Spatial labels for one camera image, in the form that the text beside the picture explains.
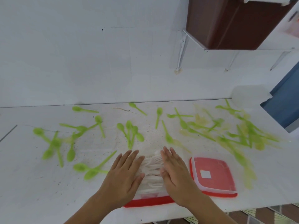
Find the right hand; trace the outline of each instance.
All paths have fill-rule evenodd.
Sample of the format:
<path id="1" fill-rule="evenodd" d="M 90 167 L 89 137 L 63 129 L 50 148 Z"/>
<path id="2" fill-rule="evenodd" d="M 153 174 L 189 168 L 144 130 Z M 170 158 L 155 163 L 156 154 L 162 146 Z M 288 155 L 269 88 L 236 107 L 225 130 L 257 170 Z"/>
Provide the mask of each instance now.
<path id="1" fill-rule="evenodd" d="M 161 150 L 164 168 L 160 169 L 160 173 L 169 196 L 178 205 L 188 208 L 204 194 L 191 178 L 185 162 L 173 148 L 170 151 L 165 146 Z"/>

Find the brown cabinet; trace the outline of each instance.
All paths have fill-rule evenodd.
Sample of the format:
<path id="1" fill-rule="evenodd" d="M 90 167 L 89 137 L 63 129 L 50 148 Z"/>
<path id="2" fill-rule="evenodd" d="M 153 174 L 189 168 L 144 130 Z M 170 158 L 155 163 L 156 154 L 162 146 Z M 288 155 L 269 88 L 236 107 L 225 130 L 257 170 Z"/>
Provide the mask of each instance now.
<path id="1" fill-rule="evenodd" d="M 296 2 L 189 0 L 186 30 L 207 49 L 255 50 Z"/>

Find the white label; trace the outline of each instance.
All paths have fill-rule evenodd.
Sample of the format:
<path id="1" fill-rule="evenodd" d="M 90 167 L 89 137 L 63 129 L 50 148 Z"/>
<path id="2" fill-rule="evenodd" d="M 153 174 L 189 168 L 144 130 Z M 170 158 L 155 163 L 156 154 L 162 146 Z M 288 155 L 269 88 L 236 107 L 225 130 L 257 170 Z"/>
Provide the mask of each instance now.
<path id="1" fill-rule="evenodd" d="M 211 173 L 208 170 L 201 170 L 200 174 L 201 174 L 202 178 L 212 178 Z"/>

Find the white wall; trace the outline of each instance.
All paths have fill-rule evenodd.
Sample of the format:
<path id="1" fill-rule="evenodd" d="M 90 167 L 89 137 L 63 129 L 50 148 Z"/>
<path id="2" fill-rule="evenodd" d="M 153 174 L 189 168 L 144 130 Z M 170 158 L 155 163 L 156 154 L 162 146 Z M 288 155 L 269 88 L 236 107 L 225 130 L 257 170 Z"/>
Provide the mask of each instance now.
<path id="1" fill-rule="evenodd" d="M 189 41 L 174 74 L 189 0 L 0 0 L 0 107 L 228 98 L 272 89 L 293 52 L 204 51 Z"/>

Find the tiled floor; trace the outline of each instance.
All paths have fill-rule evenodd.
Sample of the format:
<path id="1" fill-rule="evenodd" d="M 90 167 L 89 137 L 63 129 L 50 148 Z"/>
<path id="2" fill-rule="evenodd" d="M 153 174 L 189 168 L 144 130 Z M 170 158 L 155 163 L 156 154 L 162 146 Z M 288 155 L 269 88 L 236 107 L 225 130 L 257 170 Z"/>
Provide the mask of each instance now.
<path id="1" fill-rule="evenodd" d="M 234 211 L 229 212 L 228 215 L 238 224 L 299 224 L 299 203 Z M 167 224 L 167 221 L 156 223 Z M 189 223 L 198 222 L 194 217 L 188 217 L 171 220 L 169 224 Z"/>

